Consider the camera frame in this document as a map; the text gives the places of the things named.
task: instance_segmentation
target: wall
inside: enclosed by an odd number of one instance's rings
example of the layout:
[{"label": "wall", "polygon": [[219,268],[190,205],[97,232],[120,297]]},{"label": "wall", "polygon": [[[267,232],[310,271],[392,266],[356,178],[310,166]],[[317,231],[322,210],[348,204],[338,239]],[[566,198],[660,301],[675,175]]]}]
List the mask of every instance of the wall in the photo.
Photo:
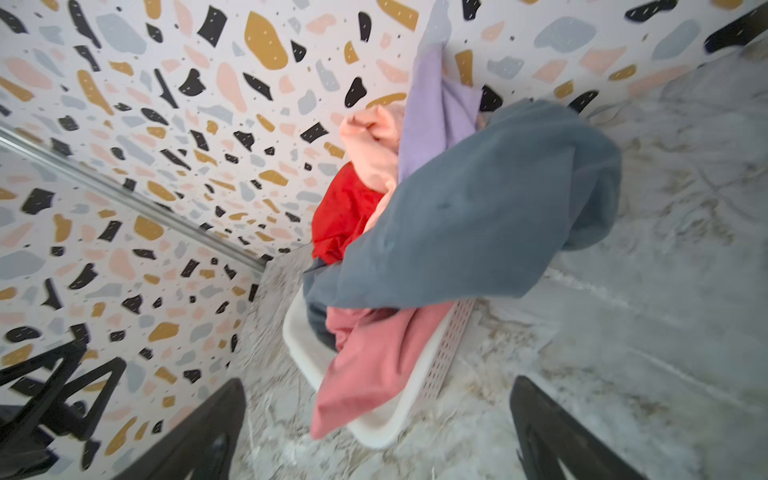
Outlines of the wall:
[{"label": "wall", "polygon": [[1,0],[0,111],[269,258],[310,242],[346,160],[337,125],[403,99],[419,45],[447,42],[449,74],[484,86],[486,108],[590,114],[766,27],[739,20],[759,0],[405,3]]},{"label": "wall", "polygon": [[[244,265],[52,171],[7,151],[0,164],[0,369],[86,334],[72,379],[125,360],[100,444],[51,444],[49,476],[111,478],[223,384],[256,287]],[[106,379],[69,404],[92,406]],[[12,385],[0,404],[26,403]]]}]

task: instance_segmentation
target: gray-blue towel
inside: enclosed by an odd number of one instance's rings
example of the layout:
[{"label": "gray-blue towel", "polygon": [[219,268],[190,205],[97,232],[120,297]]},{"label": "gray-blue towel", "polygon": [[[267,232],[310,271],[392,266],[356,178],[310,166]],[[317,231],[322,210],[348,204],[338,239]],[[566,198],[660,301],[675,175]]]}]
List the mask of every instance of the gray-blue towel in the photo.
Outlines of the gray-blue towel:
[{"label": "gray-blue towel", "polygon": [[[309,291],[315,283],[315,278],[327,268],[326,263],[322,258],[316,258],[312,262],[312,266],[301,274],[303,281],[302,293],[304,299],[309,297]],[[328,316],[327,306],[319,302],[307,302],[306,304],[306,318],[310,322],[310,327],[315,333],[315,336],[323,345],[327,346],[331,350],[336,350],[336,336],[328,331],[326,328],[326,318]]]},{"label": "gray-blue towel", "polygon": [[613,225],[621,152],[561,105],[496,111],[403,181],[344,260],[313,272],[308,305],[412,308],[523,296],[558,250]]}]

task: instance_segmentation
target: peach cloth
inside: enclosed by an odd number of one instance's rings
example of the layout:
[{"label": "peach cloth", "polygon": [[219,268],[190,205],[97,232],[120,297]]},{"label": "peach cloth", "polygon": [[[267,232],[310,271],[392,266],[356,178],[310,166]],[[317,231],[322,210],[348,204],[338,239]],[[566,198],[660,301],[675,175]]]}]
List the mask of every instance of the peach cloth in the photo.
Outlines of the peach cloth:
[{"label": "peach cloth", "polygon": [[328,307],[339,354],[315,398],[310,435],[321,439],[395,398],[454,302],[406,310]]},{"label": "peach cloth", "polygon": [[348,116],[339,126],[339,136],[357,176],[366,187],[384,194],[363,232],[376,225],[397,188],[398,152],[405,115],[403,105],[376,105]]}]

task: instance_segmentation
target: white laundry basket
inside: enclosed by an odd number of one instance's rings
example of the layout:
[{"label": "white laundry basket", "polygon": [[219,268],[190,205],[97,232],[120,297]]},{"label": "white laundry basket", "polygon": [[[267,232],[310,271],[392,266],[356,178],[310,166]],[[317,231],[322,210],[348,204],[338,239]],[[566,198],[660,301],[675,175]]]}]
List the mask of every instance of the white laundry basket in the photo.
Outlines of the white laundry basket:
[{"label": "white laundry basket", "polygon": [[[474,300],[454,303],[427,342],[403,391],[347,425],[360,443],[371,449],[386,447],[397,439],[411,415],[437,398],[474,305]],[[286,314],[283,339],[293,361],[317,391],[336,353],[324,346],[310,328],[300,288]]]}]

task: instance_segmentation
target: red garment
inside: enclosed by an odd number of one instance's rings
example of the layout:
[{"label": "red garment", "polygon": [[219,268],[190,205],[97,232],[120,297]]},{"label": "red garment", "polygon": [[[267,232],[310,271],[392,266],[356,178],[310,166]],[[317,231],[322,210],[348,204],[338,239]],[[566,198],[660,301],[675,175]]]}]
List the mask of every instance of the red garment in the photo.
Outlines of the red garment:
[{"label": "red garment", "polygon": [[352,163],[341,167],[312,219],[312,257],[329,265],[341,261],[383,196],[360,181]]}]

